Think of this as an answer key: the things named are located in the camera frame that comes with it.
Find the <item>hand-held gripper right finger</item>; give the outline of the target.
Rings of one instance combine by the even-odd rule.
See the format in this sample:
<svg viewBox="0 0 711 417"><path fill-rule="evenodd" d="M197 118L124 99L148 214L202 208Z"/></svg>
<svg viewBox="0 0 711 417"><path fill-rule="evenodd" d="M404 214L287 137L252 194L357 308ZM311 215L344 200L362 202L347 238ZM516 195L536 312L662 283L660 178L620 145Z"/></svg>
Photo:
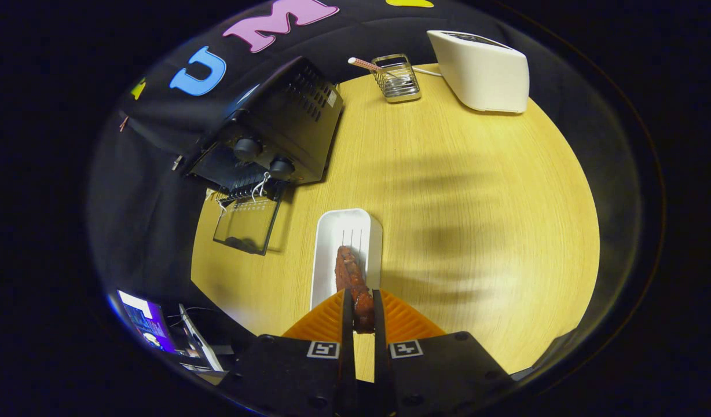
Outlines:
<svg viewBox="0 0 711 417"><path fill-rule="evenodd" d="M380 416L485 415L514 387L469 332L441 330L388 291L372 296Z"/></svg>

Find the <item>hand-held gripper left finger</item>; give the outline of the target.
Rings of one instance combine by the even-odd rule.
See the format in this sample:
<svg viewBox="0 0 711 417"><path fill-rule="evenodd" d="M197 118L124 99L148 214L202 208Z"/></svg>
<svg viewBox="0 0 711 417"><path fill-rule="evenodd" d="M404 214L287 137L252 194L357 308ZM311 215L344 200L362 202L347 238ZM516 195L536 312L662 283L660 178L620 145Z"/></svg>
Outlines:
<svg viewBox="0 0 711 417"><path fill-rule="evenodd" d="M263 416L353 416L357 378L353 299L327 298L288 337L263 334L237 355L219 389L237 406Z"/></svg>

